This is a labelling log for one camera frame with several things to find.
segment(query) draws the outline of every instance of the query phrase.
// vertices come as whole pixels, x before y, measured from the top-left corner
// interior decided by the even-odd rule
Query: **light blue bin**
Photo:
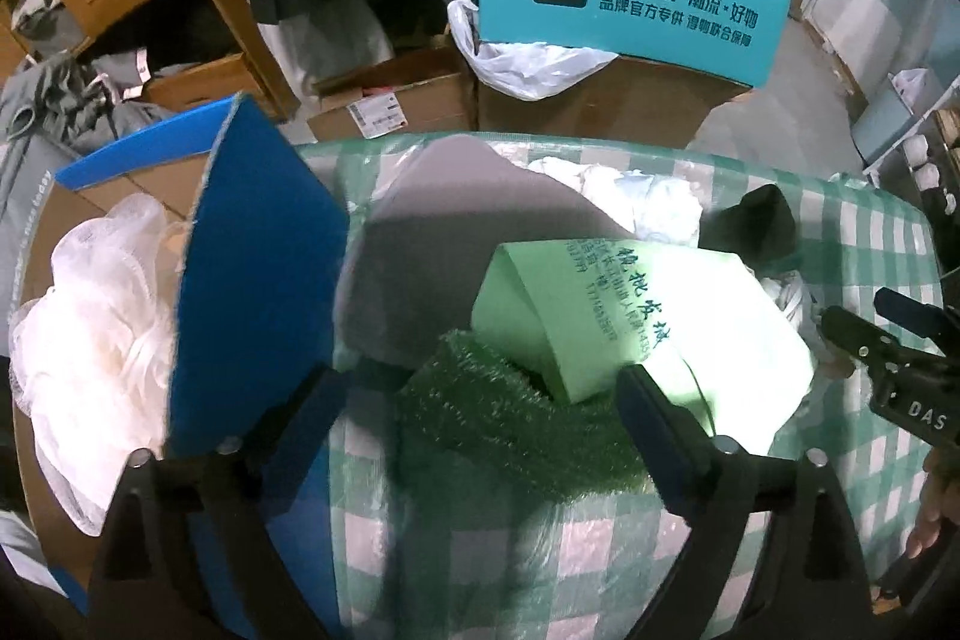
[[[915,121],[913,111],[887,79],[883,89],[853,124],[853,143],[867,165],[880,158]]]

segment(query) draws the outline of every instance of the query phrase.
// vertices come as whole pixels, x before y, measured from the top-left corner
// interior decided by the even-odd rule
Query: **white mesh fabric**
[[[37,461],[80,530],[98,534],[131,451],[160,456],[179,255],[160,202],[136,194],[51,255],[54,285],[11,319],[11,385]]]

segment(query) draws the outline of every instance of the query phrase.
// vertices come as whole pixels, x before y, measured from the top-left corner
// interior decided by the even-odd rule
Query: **green checkered tablecloth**
[[[875,315],[874,293],[893,287],[941,303],[928,223],[890,194],[851,180],[826,182],[743,162],[640,145],[480,135],[526,164],[552,155],[619,170],[676,175],[704,208],[736,204],[765,183],[784,192],[800,225],[794,259],[814,298]],[[362,230],[371,202],[428,137],[387,136],[305,145],[301,154]],[[893,327],[904,343],[930,348]],[[357,357],[338,352],[342,366]],[[683,521],[648,488],[552,504],[456,453],[397,427],[395,373],[357,366],[347,408],[330,434],[330,510],[341,619],[354,637],[458,640],[620,640],[683,545]],[[899,554],[923,483],[925,444],[867,409],[869,380],[814,379],[771,453],[827,452],[856,520],[868,568]],[[766,518],[752,517],[712,628],[726,629],[743,599]]]

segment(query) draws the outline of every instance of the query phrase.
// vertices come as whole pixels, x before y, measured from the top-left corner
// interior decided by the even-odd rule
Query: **human hand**
[[[937,541],[944,518],[960,524],[960,476],[947,469],[948,461],[955,461],[953,453],[942,448],[934,448],[923,460],[926,481],[920,491],[917,520],[906,538],[907,558],[917,557]]]

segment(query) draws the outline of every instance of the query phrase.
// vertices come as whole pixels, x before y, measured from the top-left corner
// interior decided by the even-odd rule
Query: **metal rivet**
[[[137,448],[136,451],[131,453],[130,458],[127,459],[127,463],[131,467],[142,467],[147,461],[150,461],[152,456],[154,456],[154,454],[150,452],[149,448]]]
[[[713,438],[713,447],[717,448],[720,453],[726,453],[728,456],[731,456],[733,453],[736,453],[740,450],[740,443],[733,439],[733,437],[728,437],[726,434],[717,434]]]
[[[820,450],[820,448],[810,448],[810,450],[806,452],[806,457],[810,460],[810,463],[818,467],[827,466],[827,462],[829,461],[827,454]]]
[[[221,456],[229,456],[231,453],[236,453],[240,450],[240,447],[243,445],[243,440],[240,437],[224,437],[224,441],[217,446],[217,453]]]

